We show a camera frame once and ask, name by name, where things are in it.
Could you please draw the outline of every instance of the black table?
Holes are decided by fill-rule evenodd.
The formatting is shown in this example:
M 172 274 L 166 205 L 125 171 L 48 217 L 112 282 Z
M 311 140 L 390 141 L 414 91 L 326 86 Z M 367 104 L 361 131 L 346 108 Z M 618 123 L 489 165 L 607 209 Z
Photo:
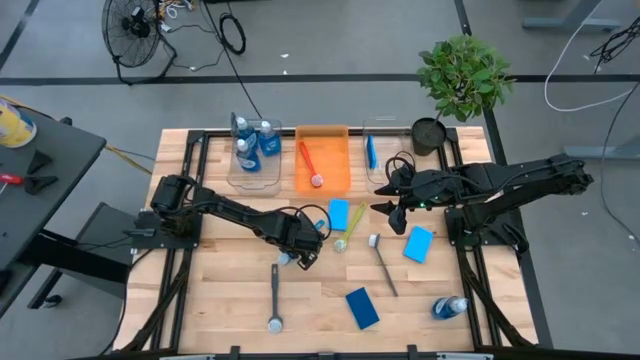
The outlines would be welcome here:
M 77 241 L 44 230 L 63 201 L 89 170 L 106 145 L 106 140 L 39 113 L 20 109 L 38 133 L 28 145 L 18 149 L 0 148 L 0 173 L 26 176 L 36 150 L 53 162 L 32 176 L 57 176 L 58 181 L 36 195 L 24 186 L 8 185 L 0 194 L 0 270 L 10 272 L 9 283 L 0 289 L 0 316 L 18 296 L 38 266 L 55 269 L 29 307 L 39 307 L 61 272 L 58 268 L 114 281 L 126 282 L 128 264 L 84 252 Z

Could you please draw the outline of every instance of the fan stand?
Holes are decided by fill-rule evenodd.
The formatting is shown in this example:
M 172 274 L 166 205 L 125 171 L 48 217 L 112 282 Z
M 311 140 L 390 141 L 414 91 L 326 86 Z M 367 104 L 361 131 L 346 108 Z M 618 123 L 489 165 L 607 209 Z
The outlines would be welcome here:
M 137 81 L 129 81 L 129 80 L 125 80 L 124 78 L 122 78 L 122 73 L 120 71 L 120 56 L 114 56 L 113 62 L 116 64 L 116 71 L 118 73 L 118 80 L 120 80 L 120 82 L 122 82 L 123 84 L 127 84 L 129 86 L 131 85 L 137 85 L 137 84 L 151 84 L 153 82 L 158 81 L 159 79 L 162 79 L 163 77 L 165 77 L 165 75 L 167 75 L 167 71 L 169 71 L 169 68 L 171 68 L 171 64 L 173 64 L 173 61 L 178 57 L 178 52 L 176 51 L 176 49 L 171 46 L 171 44 L 169 44 L 169 41 L 167 41 L 167 39 L 160 35 L 160 41 L 163 42 L 165 45 L 167 45 L 167 47 L 169 47 L 169 49 L 171 50 L 171 57 L 169 59 L 169 62 L 167 62 L 167 66 L 164 67 L 164 69 L 162 70 L 162 72 L 160 73 L 160 75 L 152 77 L 152 78 L 147 78 L 147 79 L 142 79 L 142 80 L 137 80 Z

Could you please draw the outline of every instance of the fan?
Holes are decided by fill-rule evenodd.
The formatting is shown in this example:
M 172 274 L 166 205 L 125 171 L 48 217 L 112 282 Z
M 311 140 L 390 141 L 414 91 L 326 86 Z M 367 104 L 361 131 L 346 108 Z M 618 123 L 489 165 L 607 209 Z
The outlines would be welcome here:
M 160 34 L 157 0 L 106 0 L 102 10 L 102 37 L 116 64 L 118 79 L 125 84 L 149 83 L 164 77 L 177 57 L 176 50 Z M 126 81 L 120 66 L 135 68 L 146 64 L 162 41 L 172 51 L 160 75 L 136 82 Z

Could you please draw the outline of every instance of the wooden table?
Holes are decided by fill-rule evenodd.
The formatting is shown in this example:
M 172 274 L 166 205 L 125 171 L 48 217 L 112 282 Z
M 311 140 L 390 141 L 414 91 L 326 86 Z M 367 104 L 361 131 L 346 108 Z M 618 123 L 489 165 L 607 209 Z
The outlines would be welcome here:
M 180 173 L 187 132 L 187 129 L 163 131 L 148 199 L 162 176 Z M 491 161 L 481 127 L 460 127 L 458 134 L 465 163 Z M 283 140 L 282 190 L 271 198 L 237 196 L 226 181 L 230 139 L 211 141 L 204 185 L 216 192 L 259 210 L 328 204 L 328 199 L 300 198 L 295 192 L 293 139 Z M 350 216 L 361 201 L 373 204 L 387 200 L 366 189 L 362 147 L 361 137 L 351 137 L 351 191 L 346 196 L 350 200 Z M 377 143 L 380 157 L 392 155 L 381 154 L 382 147 Z M 435 153 L 417 159 L 418 170 L 439 168 Z M 310 210 L 309 214 L 314 221 L 321 218 L 319 211 Z M 419 351 L 471 350 L 466 315 L 435 321 L 429 313 L 438 297 L 463 294 L 455 250 L 447 240 L 443 209 L 408 213 L 407 220 L 407 235 L 398 236 L 387 224 L 386 216 L 368 209 L 345 253 L 338 254 L 332 249 L 333 241 L 341 234 L 334 233 L 310 270 L 305 272 L 295 264 L 282 267 L 279 305 L 284 330 L 270 334 L 266 328 L 271 316 L 270 265 L 279 251 L 245 228 L 205 216 L 201 244 L 191 265 L 180 353 L 228 353 L 232 345 L 240 345 L 243 353 L 403 352 L 408 344 L 416 344 Z M 435 233 L 425 264 L 402 254 L 409 230 L 416 225 Z M 380 252 L 400 295 L 397 298 L 384 280 L 374 250 L 367 244 L 369 235 L 374 233 L 381 234 Z M 486 246 L 484 256 L 496 303 L 522 335 L 535 342 L 529 303 L 513 250 Z M 156 306 L 164 259 L 165 251 L 155 250 L 133 270 L 127 312 L 114 348 L 128 343 Z M 380 322 L 364 331 L 358 329 L 345 300 L 345 295 L 362 286 L 380 316 Z M 484 309 L 479 300 L 476 303 L 483 341 L 489 344 Z M 165 318 L 165 346 L 172 314 L 167 312 Z

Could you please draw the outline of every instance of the orange tray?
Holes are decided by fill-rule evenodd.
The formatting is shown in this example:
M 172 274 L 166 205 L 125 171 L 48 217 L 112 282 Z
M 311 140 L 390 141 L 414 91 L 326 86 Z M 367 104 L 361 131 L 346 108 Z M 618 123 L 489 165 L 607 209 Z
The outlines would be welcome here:
M 304 141 L 316 172 L 324 183 L 311 185 L 311 170 L 300 152 Z M 346 126 L 305 125 L 296 127 L 296 191 L 305 196 L 344 196 L 351 188 L 349 128 Z

